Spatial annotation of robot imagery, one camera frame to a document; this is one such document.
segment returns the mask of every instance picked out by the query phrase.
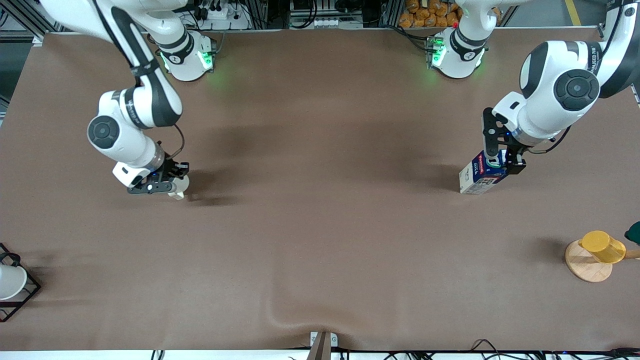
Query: mug holder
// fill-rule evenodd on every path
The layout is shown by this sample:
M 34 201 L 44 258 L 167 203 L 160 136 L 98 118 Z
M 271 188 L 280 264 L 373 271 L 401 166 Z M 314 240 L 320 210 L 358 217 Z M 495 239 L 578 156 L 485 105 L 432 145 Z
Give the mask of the mug holder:
M 2 243 L 0 243 L 0 252 L 11 252 L 7 249 Z M 11 265 L 12 260 L 7 257 L 2 260 L 2 264 Z M 20 290 L 16 296 L 6 299 L 0 300 L 0 323 L 6 322 L 10 317 L 13 316 L 27 301 L 31 300 L 31 298 L 36 295 L 38 290 L 42 287 L 36 279 L 29 274 L 29 270 L 25 268 L 27 272 L 27 283 L 24 285 L 24 288 Z

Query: brown table surface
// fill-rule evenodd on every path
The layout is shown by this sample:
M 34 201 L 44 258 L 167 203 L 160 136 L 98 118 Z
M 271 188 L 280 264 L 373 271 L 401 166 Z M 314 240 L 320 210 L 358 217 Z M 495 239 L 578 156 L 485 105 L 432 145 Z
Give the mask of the brown table surface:
M 519 176 L 456 192 L 527 53 L 595 37 L 502 29 L 454 81 L 391 31 L 228 35 L 214 74 L 172 79 L 193 169 L 175 201 L 128 195 L 86 139 L 99 96 L 132 85 L 115 47 L 47 35 L 0 131 L 1 241 L 44 287 L 0 349 L 283 348 L 319 329 L 359 349 L 638 346 L 640 263 L 588 284 L 562 260 L 640 220 L 631 90 Z

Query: black clamp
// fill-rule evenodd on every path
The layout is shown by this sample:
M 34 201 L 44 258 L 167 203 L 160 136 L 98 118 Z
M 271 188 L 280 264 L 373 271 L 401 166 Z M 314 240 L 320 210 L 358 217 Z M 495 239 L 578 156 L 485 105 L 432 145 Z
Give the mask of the black clamp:
M 504 126 L 509 120 L 500 114 L 494 115 L 493 108 L 484 109 L 482 119 L 486 155 L 494 158 L 500 152 L 499 146 L 506 145 L 507 157 L 504 168 L 509 175 L 519 174 L 527 166 L 522 154 L 528 147 L 513 138 L 509 129 Z
M 169 193 L 174 189 L 174 179 L 184 179 L 189 173 L 189 163 L 177 163 L 172 159 L 166 159 L 156 171 L 149 174 L 144 181 L 140 179 L 134 187 L 128 188 L 127 192 L 133 195 Z

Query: small white object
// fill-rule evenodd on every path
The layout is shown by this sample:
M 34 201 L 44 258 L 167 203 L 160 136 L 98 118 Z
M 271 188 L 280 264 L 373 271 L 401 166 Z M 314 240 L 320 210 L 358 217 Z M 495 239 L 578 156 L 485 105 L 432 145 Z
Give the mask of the small white object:
M 0 300 L 16 296 L 27 283 L 27 271 L 21 266 L 0 265 Z
M 229 8 L 223 7 L 220 11 L 217 10 L 209 10 L 209 14 L 207 19 L 211 20 L 226 20 L 229 15 Z
M 42 40 L 37 37 L 33 37 L 31 43 L 33 44 L 33 47 L 42 47 Z
M 311 339 L 310 339 L 310 345 L 309 346 L 314 346 L 314 342 L 316 341 L 316 337 L 318 336 L 318 332 L 317 331 L 312 331 L 311 332 Z M 334 333 L 331 333 L 331 347 L 338 347 L 338 336 Z
M 176 200 L 184 199 L 184 192 L 189 187 L 189 177 L 185 176 L 182 179 L 178 179 L 177 177 L 173 179 L 173 191 L 168 195 Z

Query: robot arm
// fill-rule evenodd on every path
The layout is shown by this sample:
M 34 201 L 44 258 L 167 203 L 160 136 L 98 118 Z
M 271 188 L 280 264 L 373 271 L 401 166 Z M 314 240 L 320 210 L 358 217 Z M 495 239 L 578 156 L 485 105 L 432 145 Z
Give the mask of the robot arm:
M 435 35 L 442 37 L 441 51 L 432 54 L 431 64 L 450 78 L 465 78 L 480 66 L 484 46 L 497 24 L 493 8 L 519 5 L 530 0 L 456 0 L 463 12 L 457 28 Z
M 92 0 L 44 0 L 43 6 L 58 22 L 83 34 L 113 42 Z M 171 10 L 187 0 L 111 0 L 145 28 L 161 50 L 164 66 L 178 80 L 192 81 L 213 71 L 214 51 L 209 37 L 187 31 Z
M 506 168 L 519 173 L 525 151 L 564 135 L 599 98 L 626 89 L 640 70 L 640 0 L 608 6 L 604 42 L 548 41 L 532 51 L 520 72 L 522 94 L 511 92 L 483 113 L 484 151 L 489 166 L 499 166 L 499 146 L 507 147 Z
M 76 29 L 101 38 L 107 35 L 136 78 L 136 86 L 100 97 L 98 114 L 87 129 L 88 139 L 103 155 L 118 162 L 113 174 L 129 193 L 166 192 L 181 199 L 189 183 L 188 163 L 176 163 L 142 133 L 152 127 L 174 126 L 182 115 L 180 98 L 129 14 L 110 0 L 88 2 L 82 2 L 87 13 L 74 14 L 78 19 L 86 14 Z M 74 13 L 54 0 L 43 0 L 42 4 L 54 17 L 61 8 L 63 16 Z

